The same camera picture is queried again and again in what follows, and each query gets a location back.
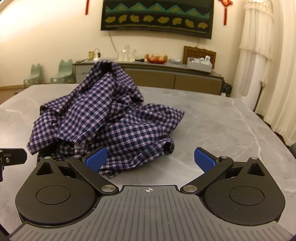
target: blue gripper pad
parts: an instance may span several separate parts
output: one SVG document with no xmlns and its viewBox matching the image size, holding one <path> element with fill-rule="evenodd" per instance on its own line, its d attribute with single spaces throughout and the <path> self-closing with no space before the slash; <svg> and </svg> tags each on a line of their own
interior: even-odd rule
<svg viewBox="0 0 296 241">
<path fill-rule="evenodd" d="M 210 158 L 198 148 L 194 151 L 194 161 L 204 172 L 216 166 L 216 160 Z"/>
<path fill-rule="evenodd" d="M 102 147 L 90 152 L 82 158 L 82 162 L 94 172 L 97 172 L 106 161 L 107 149 Z"/>
</svg>

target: red chinese knot ornament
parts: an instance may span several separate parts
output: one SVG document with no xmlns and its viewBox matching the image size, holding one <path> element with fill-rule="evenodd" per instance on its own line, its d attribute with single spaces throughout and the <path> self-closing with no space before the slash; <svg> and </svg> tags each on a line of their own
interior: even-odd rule
<svg viewBox="0 0 296 241">
<path fill-rule="evenodd" d="M 224 25 L 227 24 L 227 7 L 233 4 L 230 0 L 219 0 L 224 5 Z"/>
</svg>

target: cable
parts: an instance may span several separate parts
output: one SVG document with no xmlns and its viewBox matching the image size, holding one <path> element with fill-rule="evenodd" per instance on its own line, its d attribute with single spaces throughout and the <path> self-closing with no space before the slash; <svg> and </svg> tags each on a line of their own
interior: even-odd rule
<svg viewBox="0 0 296 241">
<path fill-rule="evenodd" d="M 200 43 L 200 38 L 198 38 L 198 42 L 197 42 L 196 48 L 198 48 L 199 43 Z"/>
<path fill-rule="evenodd" d="M 114 48 L 114 50 L 115 50 L 115 53 L 117 54 L 117 50 L 116 50 L 115 45 L 114 45 L 114 43 L 113 43 L 113 40 L 112 40 L 112 37 L 111 37 L 110 30 L 108 30 L 108 32 L 109 32 L 110 40 L 111 40 L 111 43 L 112 43 L 113 48 Z"/>
</svg>

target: floor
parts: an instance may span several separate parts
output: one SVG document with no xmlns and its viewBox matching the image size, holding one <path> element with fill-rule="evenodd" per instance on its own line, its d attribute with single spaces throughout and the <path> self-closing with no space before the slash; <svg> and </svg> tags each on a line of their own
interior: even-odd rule
<svg viewBox="0 0 296 241">
<path fill-rule="evenodd" d="M 15 94 L 15 89 L 0 90 L 0 104 L 7 101 L 9 98 L 13 97 L 14 94 Z"/>
</svg>

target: storage box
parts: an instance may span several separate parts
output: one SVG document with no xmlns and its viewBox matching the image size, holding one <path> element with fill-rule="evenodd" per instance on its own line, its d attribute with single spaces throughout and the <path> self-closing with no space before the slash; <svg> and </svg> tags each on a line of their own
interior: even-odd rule
<svg viewBox="0 0 296 241">
<path fill-rule="evenodd" d="M 210 61 L 213 65 L 213 68 L 215 68 L 216 52 L 207 49 L 200 49 L 197 47 L 184 46 L 183 64 L 187 64 L 188 57 L 205 58 L 206 56 L 211 57 Z"/>
<path fill-rule="evenodd" d="M 208 73 L 212 72 L 213 65 L 212 65 L 212 63 L 210 61 L 207 61 L 207 64 L 204 64 L 204 63 L 201 63 L 201 62 L 194 62 L 194 61 L 197 61 L 197 60 L 198 59 L 196 59 L 196 58 L 188 57 L 188 59 L 187 59 L 187 67 L 189 69 L 196 69 L 196 70 L 203 71 L 203 72 L 208 72 Z"/>
</svg>

